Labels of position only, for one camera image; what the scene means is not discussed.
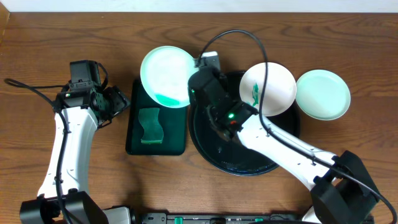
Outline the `green scrubbing sponge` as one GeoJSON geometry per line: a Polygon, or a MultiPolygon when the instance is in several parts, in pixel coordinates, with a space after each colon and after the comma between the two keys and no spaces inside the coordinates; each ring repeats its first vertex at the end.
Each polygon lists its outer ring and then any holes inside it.
{"type": "Polygon", "coordinates": [[[144,132],[142,144],[161,144],[164,139],[164,130],[159,123],[159,108],[142,108],[139,110],[138,120],[144,132]]]}

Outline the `pale green plate front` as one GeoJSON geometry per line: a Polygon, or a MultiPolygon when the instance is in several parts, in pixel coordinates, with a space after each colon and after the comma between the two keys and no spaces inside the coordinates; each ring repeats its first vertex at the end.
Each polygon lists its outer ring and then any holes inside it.
{"type": "Polygon", "coordinates": [[[184,108],[190,104],[188,81],[198,71],[194,58],[183,49],[161,46],[143,59],[140,78],[146,93],[168,108],[184,108]]]}

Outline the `pale green plate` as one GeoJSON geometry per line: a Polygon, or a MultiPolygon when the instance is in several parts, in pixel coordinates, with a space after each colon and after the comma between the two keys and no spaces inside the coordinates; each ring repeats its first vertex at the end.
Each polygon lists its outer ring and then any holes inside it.
{"type": "Polygon", "coordinates": [[[188,81],[198,71],[194,58],[183,49],[161,46],[143,59],[140,78],[146,93],[168,108],[184,108],[190,104],[188,81]]]}
{"type": "Polygon", "coordinates": [[[311,70],[297,80],[298,107],[312,118],[331,121],[342,117],[351,104],[346,82],[329,70],[311,70]]]}

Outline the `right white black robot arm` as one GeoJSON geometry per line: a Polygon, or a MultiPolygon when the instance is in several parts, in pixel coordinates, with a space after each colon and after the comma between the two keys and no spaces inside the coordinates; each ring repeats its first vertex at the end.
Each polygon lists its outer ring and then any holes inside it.
{"type": "Polygon", "coordinates": [[[292,73],[278,63],[260,63],[239,82],[239,97],[213,66],[195,69],[188,80],[190,102],[206,111],[213,129],[290,172],[310,191],[312,206],[303,223],[362,223],[380,193],[361,159],[346,151],[337,156],[311,146],[275,125],[271,116],[294,102],[292,73]]]}

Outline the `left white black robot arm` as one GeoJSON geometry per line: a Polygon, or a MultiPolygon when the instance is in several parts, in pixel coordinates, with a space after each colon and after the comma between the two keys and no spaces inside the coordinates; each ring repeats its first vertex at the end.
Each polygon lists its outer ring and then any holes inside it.
{"type": "Polygon", "coordinates": [[[90,197],[88,167],[95,132],[125,110],[130,101],[116,86],[57,94],[52,156],[37,198],[22,202],[22,223],[130,223],[126,206],[101,209],[90,197]]]}

